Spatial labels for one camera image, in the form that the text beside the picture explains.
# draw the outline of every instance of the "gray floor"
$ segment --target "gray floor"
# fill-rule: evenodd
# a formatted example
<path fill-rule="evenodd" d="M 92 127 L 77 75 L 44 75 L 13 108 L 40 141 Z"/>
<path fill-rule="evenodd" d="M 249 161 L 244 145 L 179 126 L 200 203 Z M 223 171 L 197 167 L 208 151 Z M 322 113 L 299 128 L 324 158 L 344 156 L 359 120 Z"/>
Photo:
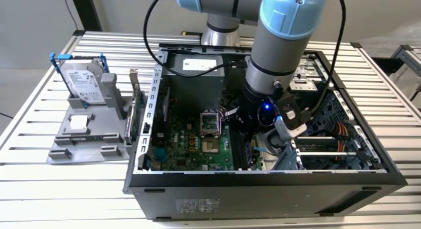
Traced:
<path fill-rule="evenodd" d="M 0 112 L 14 116 L 46 69 L 0 68 Z M 10 119 L 0 115 L 0 134 Z"/>

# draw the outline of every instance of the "motherboard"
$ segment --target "motherboard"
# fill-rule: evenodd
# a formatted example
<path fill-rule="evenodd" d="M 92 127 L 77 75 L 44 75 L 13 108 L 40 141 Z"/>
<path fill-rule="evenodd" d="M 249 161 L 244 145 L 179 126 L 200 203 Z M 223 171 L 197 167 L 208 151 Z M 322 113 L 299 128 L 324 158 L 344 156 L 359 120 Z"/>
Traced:
<path fill-rule="evenodd" d="M 168 140 L 154 148 L 152 168 L 161 171 L 228 171 L 235 170 L 228 125 L 220 127 L 220 135 L 200 136 L 200 127 L 215 128 L 213 120 L 172 117 Z M 257 151 L 252 152 L 251 170 L 260 170 Z"/>

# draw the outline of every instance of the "metal table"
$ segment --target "metal table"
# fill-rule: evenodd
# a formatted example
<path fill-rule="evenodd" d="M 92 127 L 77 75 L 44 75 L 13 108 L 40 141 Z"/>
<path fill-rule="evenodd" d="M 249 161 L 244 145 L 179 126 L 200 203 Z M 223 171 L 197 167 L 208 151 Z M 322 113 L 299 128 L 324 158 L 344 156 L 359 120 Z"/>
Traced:
<path fill-rule="evenodd" d="M 199 44 L 196 36 L 149 36 L 158 43 Z M 244 38 L 241 46 L 249 47 Z M 328 60 L 334 43 L 311 42 Z M 130 95 L 129 68 L 149 88 L 153 61 L 141 36 L 85 32 L 61 51 L 96 56 L 104 52 L 117 87 Z M 150 222 L 132 196 L 121 192 L 126 162 L 45 165 L 68 103 L 60 77 L 49 68 L 0 137 L 0 228 L 421 228 L 421 114 L 388 81 L 362 48 L 340 45 L 338 75 L 388 152 L 408 186 L 346 217 Z"/>

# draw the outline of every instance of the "light blue joint cap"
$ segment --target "light blue joint cap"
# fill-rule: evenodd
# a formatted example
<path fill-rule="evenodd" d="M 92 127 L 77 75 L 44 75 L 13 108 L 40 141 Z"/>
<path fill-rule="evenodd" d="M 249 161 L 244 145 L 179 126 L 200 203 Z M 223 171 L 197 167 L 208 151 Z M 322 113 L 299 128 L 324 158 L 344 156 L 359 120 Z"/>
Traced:
<path fill-rule="evenodd" d="M 312 34 L 326 0 L 261 0 L 259 18 L 267 30 L 288 40 Z"/>
<path fill-rule="evenodd" d="M 180 7 L 201 13 L 200 0 L 176 0 L 176 2 Z"/>

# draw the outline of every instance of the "white wall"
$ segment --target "white wall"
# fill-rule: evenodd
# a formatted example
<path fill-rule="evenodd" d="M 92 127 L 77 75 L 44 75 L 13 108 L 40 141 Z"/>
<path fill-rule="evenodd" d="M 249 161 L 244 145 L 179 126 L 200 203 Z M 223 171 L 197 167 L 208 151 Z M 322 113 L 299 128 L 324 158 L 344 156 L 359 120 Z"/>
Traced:
<path fill-rule="evenodd" d="M 104 30 L 140 33 L 152 0 L 93 0 Z M 400 24 L 421 18 L 421 0 L 344 0 L 347 24 L 343 39 L 356 41 L 394 31 Z M 312 40 L 335 41 L 340 10 L 336 0 L 327 0 L 323 20 Z M 149 20 L 149 32 L 179 34 L 201 32 L 205 15 L 177 7 L 175 0 L 160 0 Z M 241 26 L 241 36 L 253 36 L 255 28 Z"/>
<path fill-rule="evenodd" d="M 61 51 L 73 31 L 64 0 L 0 0 L 0 68 L 46 69 L 49 53 Z"/>

